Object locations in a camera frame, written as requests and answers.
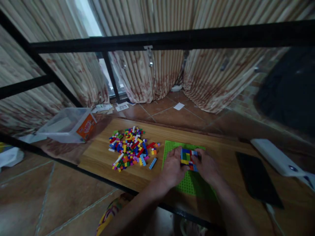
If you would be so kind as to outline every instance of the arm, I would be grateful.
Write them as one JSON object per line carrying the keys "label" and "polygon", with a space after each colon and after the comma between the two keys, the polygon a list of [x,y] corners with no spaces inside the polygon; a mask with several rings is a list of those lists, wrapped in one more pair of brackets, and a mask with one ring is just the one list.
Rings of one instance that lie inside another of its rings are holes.
{"label": "arm", "polygon": [[187,166],[180,167],[181,147],[167,154],[164,168],[158,177],[126,205],[103,230],[101,236],[131,234],[133,230],[142,231],[146,223],[168,191],[184,178]]}
{"label": "arm", "polygon": [[196,149],[201,161],[193,156],[200,175],[216,191],[228,235],[258,235],[253,219],[222,177],[218,166],[203,149]]}

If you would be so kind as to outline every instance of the colorful cloth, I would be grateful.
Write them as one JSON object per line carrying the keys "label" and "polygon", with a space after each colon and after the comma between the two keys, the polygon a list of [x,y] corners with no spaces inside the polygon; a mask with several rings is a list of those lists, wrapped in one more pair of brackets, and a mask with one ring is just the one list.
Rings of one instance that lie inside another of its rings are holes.
{"label": "colorful cloth", "polygon": [[96,236],[99,236],[105,227],[110,223],[110,221],[118,214],[118,212],[130,202],[129,199],[130,198],[128,198],[127,194],[123,193],[118,198],[113,200],[112,203],[110,203],[98,224],[95,234]]}

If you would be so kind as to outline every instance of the tile floor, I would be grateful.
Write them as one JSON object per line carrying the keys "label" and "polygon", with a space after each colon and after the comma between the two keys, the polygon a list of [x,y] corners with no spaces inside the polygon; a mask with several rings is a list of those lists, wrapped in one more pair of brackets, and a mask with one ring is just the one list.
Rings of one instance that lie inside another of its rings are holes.
{"label": "tile floor", "polygon": [[[173,109],[178,102],[185,104],[180,111]],[[182,92],[170,93],[150,104],[130,106],[122,112],[114,112],[113,116],[244,139],[268,138],[285,151],[294,147],[315,153],[313,147],[233,111],[224,110],[218,115],[204,112]],[[292,158],[314,172],[314,161],[297,154]],[[105,209],[121,193],[103,182],[26,152],[21,163],[3,168],[0,173],[0,235],[94,235]],[[172,217],[169,212],[159,212]]]}

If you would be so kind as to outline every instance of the red lego brick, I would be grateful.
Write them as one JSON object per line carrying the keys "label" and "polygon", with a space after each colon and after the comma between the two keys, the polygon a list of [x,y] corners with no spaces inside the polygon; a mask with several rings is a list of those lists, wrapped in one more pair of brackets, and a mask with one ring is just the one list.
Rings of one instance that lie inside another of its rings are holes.
{"label": "red lego brick", "polygon": [[153,147],[153,145],[154,145],[154,144],[155,144],[155,143],[153,142],[153,143],[151,143],[151,144],[147,145],[147,149],[149,149],[149,148]]}
{"label": "red lego brick", "polygon": [[139,141],[137,141],[134,145],[132,145],[131,149],[135,149],[136,146],[138,146]]}
{"label": "red lego brick", "polygon": [[144,151],[144,148],[142,148],[142,149],[138,152],[137,158],[140,157],[140,155],[143,153],[143,151]]}

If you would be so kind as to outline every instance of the orange label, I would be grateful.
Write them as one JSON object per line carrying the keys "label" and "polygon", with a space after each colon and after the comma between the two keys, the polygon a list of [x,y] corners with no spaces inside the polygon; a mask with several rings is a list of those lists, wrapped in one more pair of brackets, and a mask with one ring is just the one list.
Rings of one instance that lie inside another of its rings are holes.
{"label": "orange label", "polygon": [[94,126],[95,126],[95,120],[91,116],[91,114],[88,115],[88,117],[83,121],[81,126],[76,131],[84,140],[87,140],[90,136]]}

